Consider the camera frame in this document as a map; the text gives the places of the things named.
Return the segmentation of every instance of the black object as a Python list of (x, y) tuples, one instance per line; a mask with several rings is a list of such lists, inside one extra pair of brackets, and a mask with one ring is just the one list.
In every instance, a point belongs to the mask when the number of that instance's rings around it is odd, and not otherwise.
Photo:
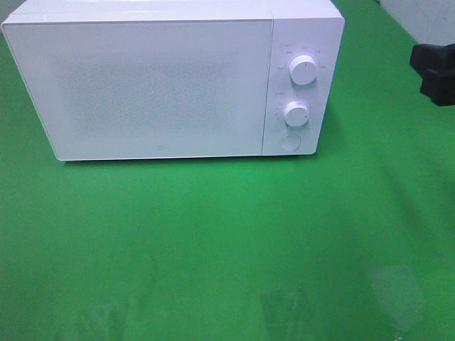
[(455, 44), (416, 45), (410, 63), (422, 77), (422, 94), (437, 105), (455, 105)]

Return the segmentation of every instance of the microwave door window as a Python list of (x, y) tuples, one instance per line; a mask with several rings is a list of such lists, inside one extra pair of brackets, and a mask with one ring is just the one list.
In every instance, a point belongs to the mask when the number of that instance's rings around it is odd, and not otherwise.
[(261, 154), (271, 29), (73, 23), (9, 36), (59, 159), (236, 156)]

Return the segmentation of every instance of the power level knob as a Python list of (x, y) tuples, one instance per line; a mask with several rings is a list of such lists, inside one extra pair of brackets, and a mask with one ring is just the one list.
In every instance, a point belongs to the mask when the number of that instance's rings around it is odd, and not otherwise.
[(303, 126), (309, 116), (309, 106), (302, 101), (291, 102), (284, 108), (284, 121), (288, 126)]
[(289, 73), (294, 83), (306, 85), (316, 79), (318, 64), (310, 55), (300, 55), (295, 57), (289, 64)]

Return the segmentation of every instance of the green surface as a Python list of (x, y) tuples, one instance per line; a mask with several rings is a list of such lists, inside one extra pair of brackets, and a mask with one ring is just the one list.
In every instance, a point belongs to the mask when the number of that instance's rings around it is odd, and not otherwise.
[(0, 38), (0, 340), (455, 340), (455, 108), (337, 4), (314, 156), (62, 163)]

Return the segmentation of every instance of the microwave oven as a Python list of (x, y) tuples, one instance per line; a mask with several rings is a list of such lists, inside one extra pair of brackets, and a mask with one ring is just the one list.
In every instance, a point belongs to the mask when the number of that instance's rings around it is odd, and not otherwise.
[(27, 0), (2, 24), (62, 161), (314, 153), (343, 27), (329, 0)]

